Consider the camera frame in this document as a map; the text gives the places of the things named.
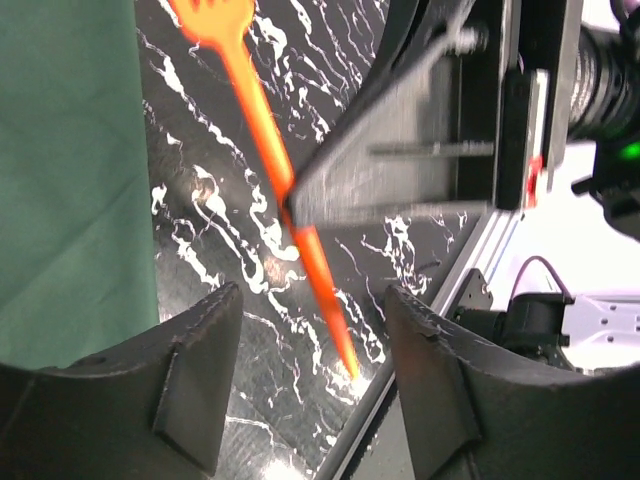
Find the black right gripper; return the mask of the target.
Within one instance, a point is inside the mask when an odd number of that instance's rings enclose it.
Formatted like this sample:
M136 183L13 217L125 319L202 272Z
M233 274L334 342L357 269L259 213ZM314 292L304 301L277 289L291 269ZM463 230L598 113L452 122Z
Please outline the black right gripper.
M297 226L458 207L517 211L550 187L566 144L596 145L572 184L611 225L639 221L639 5L615 32L578 1L395 1L386 69L354 99L286 200Z

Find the orange plastic fork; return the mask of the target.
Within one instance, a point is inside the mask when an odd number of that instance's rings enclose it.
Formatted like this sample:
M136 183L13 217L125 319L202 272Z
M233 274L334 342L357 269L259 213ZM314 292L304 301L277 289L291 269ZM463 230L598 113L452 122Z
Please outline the orange plastic fork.
M334 294L333 277L317 231L296 227L285 210L285 200L295 185L293 165L244 41L253 22L255 3L172 1L170 5L183 35L221 58L336 350L351 378L357 379L360 369L355 347Z

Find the green cloth napkin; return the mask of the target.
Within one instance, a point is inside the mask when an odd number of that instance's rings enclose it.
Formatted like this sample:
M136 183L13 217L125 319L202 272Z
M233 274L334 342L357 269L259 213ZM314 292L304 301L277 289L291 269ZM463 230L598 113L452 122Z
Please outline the green cloth napkin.
M1 360L65 367L158 321L134 5L1 5Z

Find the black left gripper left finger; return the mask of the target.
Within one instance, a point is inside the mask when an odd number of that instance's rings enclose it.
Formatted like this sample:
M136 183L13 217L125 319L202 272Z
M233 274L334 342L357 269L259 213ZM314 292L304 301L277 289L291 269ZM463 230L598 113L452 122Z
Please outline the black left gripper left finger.
M210 479L243 315L226 283L71 366L1 369L5 479Z

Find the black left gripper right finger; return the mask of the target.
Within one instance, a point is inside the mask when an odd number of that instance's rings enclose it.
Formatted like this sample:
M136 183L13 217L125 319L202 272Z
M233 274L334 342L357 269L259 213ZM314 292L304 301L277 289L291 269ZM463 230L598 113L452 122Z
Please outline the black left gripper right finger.
M635 479L639 370L586 376L524 358L404 289L386 325L419 479Z

